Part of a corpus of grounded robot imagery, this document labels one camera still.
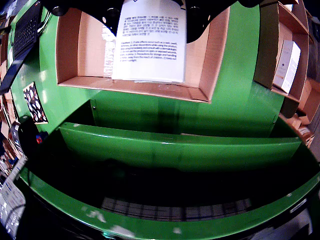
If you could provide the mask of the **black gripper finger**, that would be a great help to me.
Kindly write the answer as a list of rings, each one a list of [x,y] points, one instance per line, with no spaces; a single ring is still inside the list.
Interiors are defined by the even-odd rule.
[[[237,0],[186,0],[186,42],[196,41],[209,23]]]
[[[55,16],[65,15],[69,9],[78,9],[103,23],[117,35],[123,0],[42,0],[41,3]]]

